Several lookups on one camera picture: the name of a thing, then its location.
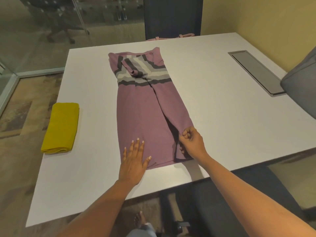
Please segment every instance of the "left hand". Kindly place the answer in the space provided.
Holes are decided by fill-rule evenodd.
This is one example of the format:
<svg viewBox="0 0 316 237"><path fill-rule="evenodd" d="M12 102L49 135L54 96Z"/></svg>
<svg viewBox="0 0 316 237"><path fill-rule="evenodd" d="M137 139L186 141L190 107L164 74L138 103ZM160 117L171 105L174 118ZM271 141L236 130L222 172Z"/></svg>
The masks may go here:
<svg viewBox="0 0 316 237"><path fill-rule="evenodd" d="M140 182L151 159L150 156L143 163L144 146L144 141L139 146L139 138L137 138L136 143L132 141L128 153L125 147L118 180L127 181L133 187Z"/></svg>

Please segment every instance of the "jeans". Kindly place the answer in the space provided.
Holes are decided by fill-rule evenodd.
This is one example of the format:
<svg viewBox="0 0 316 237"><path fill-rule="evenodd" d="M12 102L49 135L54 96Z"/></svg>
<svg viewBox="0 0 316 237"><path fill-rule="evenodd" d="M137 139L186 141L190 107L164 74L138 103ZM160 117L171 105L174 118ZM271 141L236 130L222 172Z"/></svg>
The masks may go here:
<svg viewBox="0 0 316 237"><path fill-rule="evenodd" d="M151 223L142 225L139 229L132 230L126 237L157 237Z"/></svg>

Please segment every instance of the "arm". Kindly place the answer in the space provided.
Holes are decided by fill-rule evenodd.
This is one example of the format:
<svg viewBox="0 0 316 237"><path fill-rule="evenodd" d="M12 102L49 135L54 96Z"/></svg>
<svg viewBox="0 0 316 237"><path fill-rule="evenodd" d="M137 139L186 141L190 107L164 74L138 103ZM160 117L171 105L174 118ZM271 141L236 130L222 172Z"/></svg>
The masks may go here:
<svg viewBox="0 0 316 237"><path fill-rule="evenodd" d="M139 139L135 145L133 141L128 154L126 152L125 148L115 184L74 219L58 237L107 237L110 235L126 196L140 182L151 159L150 156L142 163L144 142L139 146Z"/></svg>
<svg viewBox="0 0 316 237"><path fill-rule="evenodd" d="M316 231L267 195L239 179L206 152L202 136L189 127L179 140L210 175L249 236L316 236Z"/></svg>

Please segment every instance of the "yellow cloth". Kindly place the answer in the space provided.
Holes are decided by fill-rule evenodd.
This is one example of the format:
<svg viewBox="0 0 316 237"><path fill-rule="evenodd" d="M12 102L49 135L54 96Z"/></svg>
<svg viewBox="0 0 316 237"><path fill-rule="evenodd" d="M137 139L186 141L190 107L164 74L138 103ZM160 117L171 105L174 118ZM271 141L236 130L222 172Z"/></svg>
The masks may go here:
<svg viewBox="0 0 316 237"><path fill-rule="evenodd" d="M68 152L77 133L79 105L55 103L41 151L46 154Z"/></svg>

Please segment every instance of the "white table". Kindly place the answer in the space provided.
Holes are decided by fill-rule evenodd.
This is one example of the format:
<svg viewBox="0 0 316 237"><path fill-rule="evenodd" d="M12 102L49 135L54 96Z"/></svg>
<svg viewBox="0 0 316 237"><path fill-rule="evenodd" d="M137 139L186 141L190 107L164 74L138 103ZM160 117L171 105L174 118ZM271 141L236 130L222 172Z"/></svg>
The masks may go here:
<svg viewBox="0 0 316 237"><path fill-rule="evenodd" d="M71 49L57 101L79 103L78 132L71 152L44 155L27 226L85 210L117 180L118 86L108 53L156 46L208 153L229 170L316 147L316 120L289 96L269 96L228 54L247 50L285 75L236 33ZM128 198L207 176L194 161L148 170Z"/></svg>

